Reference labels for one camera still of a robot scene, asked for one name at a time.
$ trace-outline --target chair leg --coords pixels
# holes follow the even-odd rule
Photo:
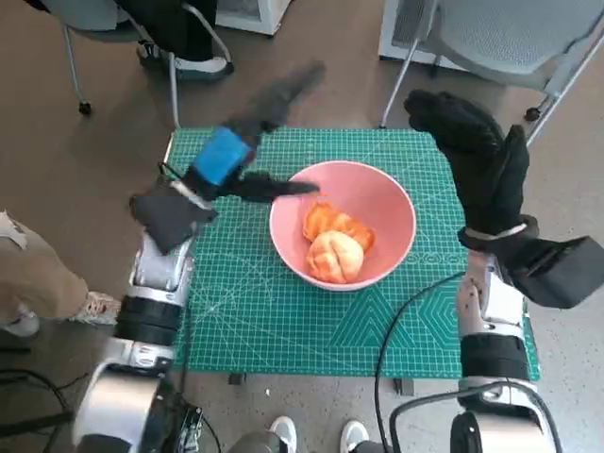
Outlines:
[[[79,88],[79,80],[77,78],[76,59],[74,57],[74,48],[72,46],[71,32],[67,25],[63,25],[63,37],[65,38],[65,45],[67,46],[67,55],[69,57],[69,67],[72,72],[72,80],[74,82],[75,94],[79,100],[79,112],[88,116],[92,113],[91,104],[86,100],[82,91]]]
[[[388,100],[386,109],[384,110],[384,113],[381,117],[381,121],[379,122],[380,128],[386,127],[386,121],[388,120],[388,115],[390,114],[390,110],[393,107],[394,100],[396,99],[396,94],[398,93],[398,90],[400,89],[400,86],[403,83],[403,78],[405,78],[405,74],[407,73],[407,70],[409,69],[409,66],[411,65],[411,59],[413,58],[413,54],[415,54],[415,50],[417,49],[418,44],[419,44],[419,38],[415,37],[415,39],[413,40],[413,45],[411,46],[411,49],[409,50],[409,54],[407,55],[407,58],[405,59],[405,63],[403,64],[403,67],[401,68],[400,73],[398,74],[398,78],[396,79],[396,83],[394,84],[393,92],[390,95],[390,99]]]
[[[170,52],[170,98],[172,100],[172,117],[174,119],[174,127],[180,128],[180,120],[178,118],[178,86],[176,83],[176,57]]]
[[[549,119],[549,117],[554,112],[556,107],[561,103],[562,99],[568,94],[570,89],[573,87],[573,85],[575,84],[575,82],[577,81],[577,79],[579,78],[579,76],[581,75],[581,73],[583,72],[585,67],[587,66],[587,64],[592,60],[592,58],[594,57],[594,55],[597,52],[597,49],[599,49],[600,45],[602,45],[603,42],[604,42],[604,30],[602,30],[600,32],[600,35],[597,38],[597,41],[594,43],[594,45],[592,45],[592,48],[589,50],[589,52],[587,52],[585,54],[580,65],[577,67],[577,69],[572,74],[572,76],[568,79],[568,82],[566,82],[566,85],[564,85],[564,88],[562,89],[560,94],[558,96],[555,96],[554,102],[549,104],[547,109],[544,111],[544,113],[539,118],[539,121],[537,121],[537,123],[535,123],[535,127],[530,131],[530,133],[527,137],[528,146],[530,146],[532,144],[533,140],[535,140],[535,137],[537,137],[539,132],[541,132],[541,129],[545,125],[545,122]]]

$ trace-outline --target bread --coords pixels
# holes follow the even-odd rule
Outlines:
[[[364,253],[374,244],[374,232],[348,214],[334,209],[329,203],[316,202],[304,218],[303,234],[309,241],[326,231],[340,231],[357,241]]]
[[[340,231],[319,234],[309,249],[310,274],[327,283],[350,283],[362,267],[363,251],[359,243]]]

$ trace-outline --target floor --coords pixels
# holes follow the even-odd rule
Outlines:
[[[235,58],[236,73],[211,87],[181,91],[183,125],[213,125],[277,74],[310,58],[328,66],[326,82],[295,111],[292,126],[373,127],[399,64],[378,60],[382,3],[368,0],[298,0],[273,40],[220,29]],[[94,115],[77,112],[59,25],[18,0],[0,4],[0,208],[41,233],[91,288],[123,293],[139,231],[126,210],[128,196],[152,181],[169,134],[168,84],[147,74],[132,45],[75,39],[83,89]],[[604,53],[593,61],[531,149],[526,212],[551,238],[590,234],[604,242]],[[521,121],[539,95],[504,89],[477,77],[412,65],[391,116],[406,126],[405,92],[450,90],[478,100],[509,126]],[[566,451],[604,451],[604,293],[569,312],[531,307],[544,378],[539,383],[553,410]],[[45,324],[23,358],[2,366],[43,371],[64,383],[92,369],[107,332]],[[453,388],[454,382],[420,381],[419,394]],[[261,428],[281,413],[297,423],[301,452],[336,451],[340,429],[359,418],[377,438],[369,378],[253,376],[245,387],[226,377],[192,375],[191,400],[207,408],[223,446]],[[2,390],[0,422],[50,411],[37,390]],[[81,389],[70,391],[77,400]],[[401,398],[385,388],[384,412]],[[401,422],[405,451],[446,451],[455,405],[420,410]],[[0,451],[38,451],[42,436],[0,444]],[[64,432],[55,451],[70,451]],[[213,451],[208,446],[206,451]]]

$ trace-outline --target sneaker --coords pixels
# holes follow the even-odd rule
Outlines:
[[[223,57],[205,61],[175,58],[178,78],[187,80],[217,81],[233,73],[233,63]]]
[[[342,430],[340,438],[340,453],[349,453],[354,450],[358,444],[369,440],[367,428],[356,420],[346,423]]]
[[[287,446],[287,453],[295,453],[298,438],[295,434],[294,421],[290,417],[280,416],[271,425],[270,431],[274,432]]]
[[[12,323],[0,327],[16,337],[33,337],[40,330],[40,318],[23,305],[19,307],[19,317]]]
[[[115,326],[122,304],[108,294],[88,292],[86,305],[68,321],[102,326]]]

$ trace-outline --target grid lines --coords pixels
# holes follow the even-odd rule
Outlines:
[[[168,162],[184,173],[211,129],[175,132]],[[410,129],[282,128],[263,139],[252,169],[288,178],[324,160],[373,165],[407,191],[417,235],[405,261],[378,284],[330,293],[294,274],[272,245],[270,207],[218,200],[218,218],[193,252],[190,369],[229,373],[372,376],[379,346],[410,296],[465,268],[457,240],[463,214],[445,158],[428,134]],[[385,376],[458,378],[455,293],[459,281],[410,305],[384,362]],[[540,377],[529,319],[532,379]]]

